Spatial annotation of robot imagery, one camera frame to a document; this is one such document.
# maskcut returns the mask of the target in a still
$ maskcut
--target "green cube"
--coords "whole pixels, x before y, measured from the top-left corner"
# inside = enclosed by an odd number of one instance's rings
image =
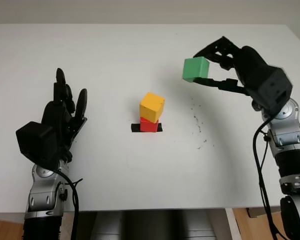
[[[187,58],[184,60],[182,79],[192,83],[195,78],[207,78],[209,64],[203,56]]]

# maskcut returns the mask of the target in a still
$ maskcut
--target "stacked blocks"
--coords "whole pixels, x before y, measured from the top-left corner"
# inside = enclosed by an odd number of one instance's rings
[[[184,60],[182,79],[192,83],[196,78],[207,78],[209,64],[203,56],[187,58]]]
[[[140,131],[156,133],[159,118],[164,111],[165,99],[148,92],[140,102]]]

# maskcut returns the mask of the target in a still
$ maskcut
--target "white table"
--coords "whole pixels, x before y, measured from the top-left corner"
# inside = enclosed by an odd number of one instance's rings
[[[15,131],[41,121],[57,68],[75,101],[88,89],[88,121],[69,165],[72,180],[84,178],[81,211],[261,206],[252,152],[261,114],[249,97],[181,79],[184,59],[221,36],[283,67],[300,106],[300,41],[283,25],[0,25],[0,213],[25,211],[33,164]],[[209,77],[236,74],[211,64]],[[132,133],[147,92],[166,99],[163,132]],[[261,155],[261,138],[258,146]],[[270,152],[263,173],[278,205]]]

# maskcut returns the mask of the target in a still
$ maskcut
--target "black cable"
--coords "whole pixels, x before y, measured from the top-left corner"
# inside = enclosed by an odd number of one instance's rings
[[[269,117],[255,131],[255,133],[253,135],[252,148],[253,148],[254,160],[255,160],[257,171],[258,171],[258,176],[259,176],[259,186],[260,186],[260,191],[261,191],[262,203],[263,203],[263,207],[264,207],[267,219],[268,219],[268,223],[269,223],[269,228],[270,228],[270,231],[271,231],[271,235],[272,235],[272,237],[273,237],[274,240],[278,240],[277,234],[279,234],[281,237],[283,237],[283,239],[287,240],[279,232],[279,230],[277,229],[277,227],[274,224],[274,221],[273,221],[273,218],[272,218],[272,214],[271,214],[271,209],[270,209],[270,203],[269,203],[269,199],[268,199],[268,194],[267,194],[267,190],[266,190],[266,186],[265,186],[265,181],[264,181],[264,178],[263,178],[263,175],[262,175],[262,167],[260,166],[260,162],[259,162],[259,158],[258,158],[258,153],[257,153],[257,138],[258,138],[258,135],[259,135],[259,133],[262,132],[262,129],[268,123],[270,123],[274,118],[275,118],[275,115]]]
[[[264,163],[265,163],[265,159],[266,159],[266,155],[267,155],[268,146],[269,146],[269,142],[266,141],[265,149],[264,149],[264,154],[263,154],[263,159],[262,159],[262,162],[261,162],[261,169],[263,168]]]
[[[78,183],[80,183],[83,180],[83,178],[80,178],[78,181],[74,181],[72,184],[74,185],[75,188],[77,188]],[[72,202],[75,202],[75,195],[72,192]]]
[[[73,223],[72,223],[72,232],[71,232],[71,240],[76,240],[77,238],[77,226],[78,226],[78,218],[79,218],[79,197],[78,193],[76,190],[76,187],[74,183],[68,178],[67,175],[65,175],[63,172],[58,171],[58,170],[53,170],[56,174],[59,174],[61,177],[63,177],[66,181],[67,184],[71,187],[72,189],[72,202],[74,206],[74,218],[73,218]]]

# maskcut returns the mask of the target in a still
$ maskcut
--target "red cube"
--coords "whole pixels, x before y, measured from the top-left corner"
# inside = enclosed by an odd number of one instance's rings
[[[159,120],[156,123],[150,122],[147,119],[140,117],[140,131],[148,133],[156,133],[158,130]]]

